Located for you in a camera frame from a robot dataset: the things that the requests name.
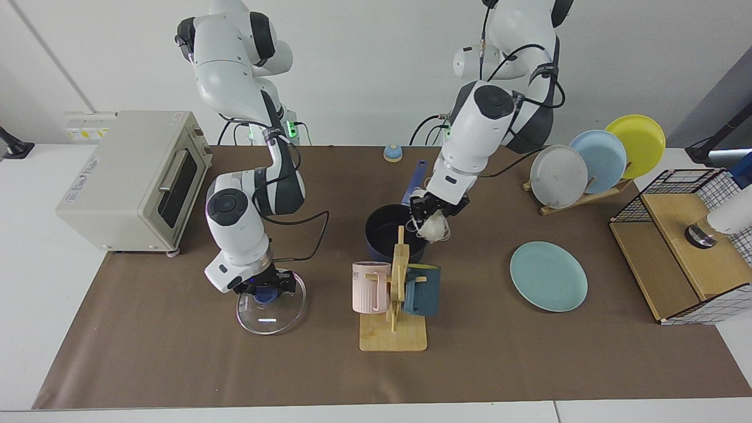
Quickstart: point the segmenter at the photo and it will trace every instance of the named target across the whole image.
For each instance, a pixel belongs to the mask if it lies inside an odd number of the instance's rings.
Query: white wall
[[[0,40],[0,126],[22,141],[65,142],[63,111],[86,106],[6,0]]]
[[[687,147],[724,127],[752,102],[752,48],[716,84],[713,90],[684,118],[669,137],[670,147]],[[721,142],[717,149],[752,148],[752,119],[747,119]]]
[[[190,109],[218,134],[223,122],[172,41],[209,0],[17,1],[96,109]],[[484,13],[479,0],[247,3],[293,47],[293,70],[273,81],[317,144],[406,142],[423,117],[448,111],[461,85],[451,59],[477,41]],[[550,141],[628,113],[649,114],[669,134],[752,44],[749,16],[746,0],[576,0],[558,29],[568,101]]]

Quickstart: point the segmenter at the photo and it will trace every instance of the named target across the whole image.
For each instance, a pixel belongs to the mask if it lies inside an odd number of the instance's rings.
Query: green light
[[[295,127],[295,124],[290,121],[287,121],[287,135],[290,136],[290,139],[298,136],[298,129]]]

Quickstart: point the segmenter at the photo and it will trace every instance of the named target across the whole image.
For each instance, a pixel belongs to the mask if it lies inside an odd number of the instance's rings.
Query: brown paper table cover
[[[442,271],[428,349],[367,353],[358,348],[359,319],[350,307],[350,265],[368,259],[365,219],[399,202],[416,162],[432,163],[438,149],[406,148],[400,163],[387,163],[382,148],[300,147],[307,199],[296,217],[332,213],[316,257],[285,263],[305,280],[308,309],[289,333],[248,333],[235,317],[237,297],[203,276],[218,252],[203,205],[216,175],[267,166],[269,158],[263,147],[214,150],[180,256],[107,255],[33,408],[752,395],[715,327],[653,321],[608,229],[636,189],[543,217],[520,187],[532,158],[480,180],[470,205],[450,220],[451,239],[427,248],[423,262]],[[499,151],[487,170],[515,158]],[[320,224],[265,228],[277,256],[305,256]],[[509,260],[534,240],[558,244],[581,262],[589,290],[576,310],[544,312],[515,290]]]

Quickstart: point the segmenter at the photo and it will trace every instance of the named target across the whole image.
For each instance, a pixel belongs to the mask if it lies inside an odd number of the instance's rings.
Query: mug rack
[[[405,244],[405,227],[398,229],[394,245],[390,284],[390,305],[385,313],[360,315],[361,351],[424,351],[428,347],[426,318],[401,313],[405,301],[405,279],[410,260],[410,245]],[[415,282],[425,282],[419,276]]]

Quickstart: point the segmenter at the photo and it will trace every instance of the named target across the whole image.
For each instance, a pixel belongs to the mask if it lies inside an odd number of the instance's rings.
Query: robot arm
[[[261,78],[290,70],[290,46],[277,40],[266,15],[241,0],[215,0],[209,15],[180,23],[175,41],[193,64],[204,102],[236,122],[265,127],[272,160],[269,167],[220,175],[210,186],[205,214],[221,251],[205,275],[223,293],[294,291],[293,274],[274,266],[258,212],[294,213],[305,200],[280,122],[284,107],[274,84]]]
[[[524,69],[530,74],[528,89],[526,94],[510,92],[485,81],[462,87],[449,116],[452,136],[441,148],[427,192],[423,197],[411,199],[418,229],[435,213],[447,217],[462,211],[469,203],[467,191],[500,145],[527,153],[545,143],[553,125],[553,96],[558,76],[559,39],[553,28],[561,23],[558,15],[563,3],[572,5],[571,0],[492,2],[495,13],[490,20],[491,46],[512,63],[497,75],[499,79],[514,78]],[[526,45],[535,47],[514,53]],[[455,70],[463,75],[466,71],[464,67],[458,68],[458,62],[470,62],[458,59],[456,56]]]

